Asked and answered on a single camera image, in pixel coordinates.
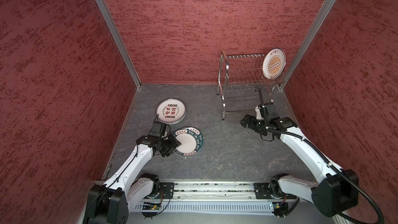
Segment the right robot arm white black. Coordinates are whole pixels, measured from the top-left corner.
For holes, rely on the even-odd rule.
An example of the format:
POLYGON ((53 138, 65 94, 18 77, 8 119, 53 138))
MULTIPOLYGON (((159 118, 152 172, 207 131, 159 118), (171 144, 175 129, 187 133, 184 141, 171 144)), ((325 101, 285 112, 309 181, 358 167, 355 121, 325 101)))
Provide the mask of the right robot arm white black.
POLYGON ((301 159, 315 180, 308 181, 281 173, 271 178, 268 192, 274 199, 293 195, 315 205, 326 217, 340 214, 358 205, 359 192, 355 188, 359 177, 353 170, 344 170, 330 160, 303 134, 289 117, 270 122, 245 115, 240 122, 244 128, 259 134, 271 132, 301 159))

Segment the chrome wire dish rack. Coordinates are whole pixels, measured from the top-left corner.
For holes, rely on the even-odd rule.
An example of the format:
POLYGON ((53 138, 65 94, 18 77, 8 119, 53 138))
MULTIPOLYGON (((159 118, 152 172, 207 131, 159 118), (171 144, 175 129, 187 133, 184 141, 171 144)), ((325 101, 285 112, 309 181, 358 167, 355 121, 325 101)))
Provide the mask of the chrome wire dish rack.
POLYGON ((244 113, 254 110, 253 102, 272 101, 272 93, 283 82, 283 73, 276 79, 266 79, 262 72, 265 54, 227 55, 219 59, 217 95, 221 96, 222 114, 244 113))

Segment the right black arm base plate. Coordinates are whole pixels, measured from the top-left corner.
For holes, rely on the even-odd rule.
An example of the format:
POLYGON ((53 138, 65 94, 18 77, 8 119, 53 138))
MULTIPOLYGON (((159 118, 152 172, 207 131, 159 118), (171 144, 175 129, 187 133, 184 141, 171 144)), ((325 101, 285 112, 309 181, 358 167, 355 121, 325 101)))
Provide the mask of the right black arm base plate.
POLYGON ((296 200, 297 197, 293 195, 283 194, 281 197, 272 196, 269 190, 269 183, 254 183, 254 192, 257 200, 296 200))

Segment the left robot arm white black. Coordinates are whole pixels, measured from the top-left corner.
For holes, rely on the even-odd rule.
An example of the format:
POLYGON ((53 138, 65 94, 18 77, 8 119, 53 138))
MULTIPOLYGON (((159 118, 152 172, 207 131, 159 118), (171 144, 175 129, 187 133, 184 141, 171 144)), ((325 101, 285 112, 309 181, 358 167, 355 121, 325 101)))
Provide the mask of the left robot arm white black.
POLYGON ((94 185, 88 194, 84 224, 125 224, 133 207, 159 191, 159 178, 139 173, 153 155, 170 156, 181 145, 173 135, 166 138, 142 136, 132 154, 104 184, 94 185))

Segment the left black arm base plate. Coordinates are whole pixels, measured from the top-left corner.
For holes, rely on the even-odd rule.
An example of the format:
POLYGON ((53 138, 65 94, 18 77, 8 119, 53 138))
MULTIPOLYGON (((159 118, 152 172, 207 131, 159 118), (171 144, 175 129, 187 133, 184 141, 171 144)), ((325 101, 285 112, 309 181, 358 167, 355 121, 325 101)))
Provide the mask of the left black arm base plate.
POLYGON ((160 182, 157 193, 147 196, 147 199, 172 199, 174 195, 175 183, 160 182))

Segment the patterned plate dark rim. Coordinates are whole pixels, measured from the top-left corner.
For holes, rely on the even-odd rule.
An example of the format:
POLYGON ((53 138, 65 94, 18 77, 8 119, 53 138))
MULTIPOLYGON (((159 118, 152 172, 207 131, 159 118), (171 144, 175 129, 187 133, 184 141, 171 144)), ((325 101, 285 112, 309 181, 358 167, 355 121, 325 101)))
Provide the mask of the patterned plate dark rim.
POLYGON ((197 129, 197 128, 184 127, 183 129, 190 130, 190 131, 194 132, 199 137, 199 141, 197 141, 197 146, 196 146, 195 150, 192 151, 192 152, 184 154, 185 157, 193 156, 194 154, 198 153, 203 148, 204 137, 203 137, 202 133, 200 132, 200 130, 197 129))

